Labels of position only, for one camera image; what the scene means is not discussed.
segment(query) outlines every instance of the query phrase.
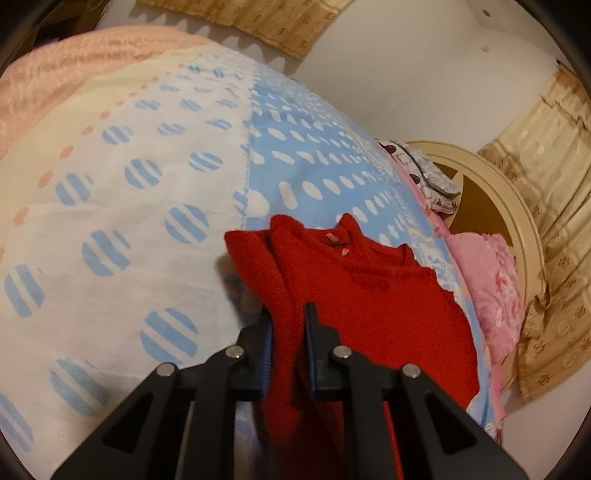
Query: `beige curtain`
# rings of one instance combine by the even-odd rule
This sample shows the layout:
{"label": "beige curtain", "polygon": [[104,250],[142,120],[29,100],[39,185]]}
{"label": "beige curtain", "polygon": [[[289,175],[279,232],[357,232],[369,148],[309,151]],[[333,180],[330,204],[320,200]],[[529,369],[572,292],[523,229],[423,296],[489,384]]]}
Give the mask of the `beige curtain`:
{"label": "beige curtain", "polygon": [[591,102],[560,69],[534,107],[479,152],[513,182],[545,251],[547,295],[517,350],[521,395],[559,385],[591,356]]}
{"label": "beige curtain", "polygon": [[235,27],[302,59],[353,0],[138,0]]}

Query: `triangular cutout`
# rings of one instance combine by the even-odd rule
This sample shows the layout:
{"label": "triangular cutout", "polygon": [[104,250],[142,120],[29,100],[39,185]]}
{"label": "triangular cutout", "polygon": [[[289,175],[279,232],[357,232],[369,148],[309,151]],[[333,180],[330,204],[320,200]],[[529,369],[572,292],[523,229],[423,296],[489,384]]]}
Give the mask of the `triangular cutout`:
{"label": "triangular cutout", "polygon": [[153,400],[153,393],[143,395],[129,412],[104,435],[103,444],[125,453],[133,453],[138,446],[139,436]]}
{"label": "triangular cutout", "polygon": [[470,430],[435,395],[426,395],[425,403],[435,425],[443,453],[453,455],[476,444],[476,438]]}

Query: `blue polka dot fabric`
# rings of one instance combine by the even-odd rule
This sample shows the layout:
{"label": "blue polka dot fabric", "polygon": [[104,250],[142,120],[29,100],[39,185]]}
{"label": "blue polka dot fabric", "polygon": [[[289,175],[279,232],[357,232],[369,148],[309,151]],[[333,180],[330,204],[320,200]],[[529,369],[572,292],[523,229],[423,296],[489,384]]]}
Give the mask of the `blue polka dot fabric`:
{"label": "blue polka dot fabric", "polygon": [[[468,411],[489,424],[474,308],[387,154],[303,85],[231,50],[170,70],[80,137],[5,244],[0,362],[20,373],[0,371],[0,429],[37,480],[160,362],[199,364],[256,321],[223,234],[278,213],[329,228],[349,212],[435,269],[472,327],[481,388]],[[249,408],[236,425],[238,478],[256,478]]]}

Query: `red sweater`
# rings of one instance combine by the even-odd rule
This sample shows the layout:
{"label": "red sweater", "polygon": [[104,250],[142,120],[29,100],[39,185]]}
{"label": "red sweater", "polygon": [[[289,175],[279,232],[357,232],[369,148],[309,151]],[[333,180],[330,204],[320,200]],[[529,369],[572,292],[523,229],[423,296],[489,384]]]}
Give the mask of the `red sweater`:
{"label": "red sweater", "polygon": [[419,365],[462,408],[478,393],[470,326],[453,294],[408,245],[389,248],[363,236],[345,214],[332,230],[304,229],[277,215],[269,230],[225,235],[245,284],[271,313],[273,366],[262,405],[285,480],[345,478],[340,404],[310,399],[300,371],[303,306],[372,362]]}

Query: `bed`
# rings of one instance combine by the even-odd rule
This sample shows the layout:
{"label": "bed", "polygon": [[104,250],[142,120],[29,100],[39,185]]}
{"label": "bed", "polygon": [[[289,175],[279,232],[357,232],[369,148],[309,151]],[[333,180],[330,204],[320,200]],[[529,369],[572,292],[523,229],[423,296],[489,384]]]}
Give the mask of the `bed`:
{"label": "bed", "polygon": [[[10,8],[30,22],[55,3]],[[233,343],[260,305],[222,235],[276,213],[329,228],[350,212],[366,236],[411,245],[469,320],[480,391],[467,411],[494,428],[444,225],[371,137],[303,85],[205,38],[129,27],[34,51],[0,97],[0,358],[17,365],[0,372],[12,449],[0,444],[0,469],[27,478],[22,462],[48,479],[160,362],[198,364]],[[237,477],[256,478],[247,404],[236,431]]]}

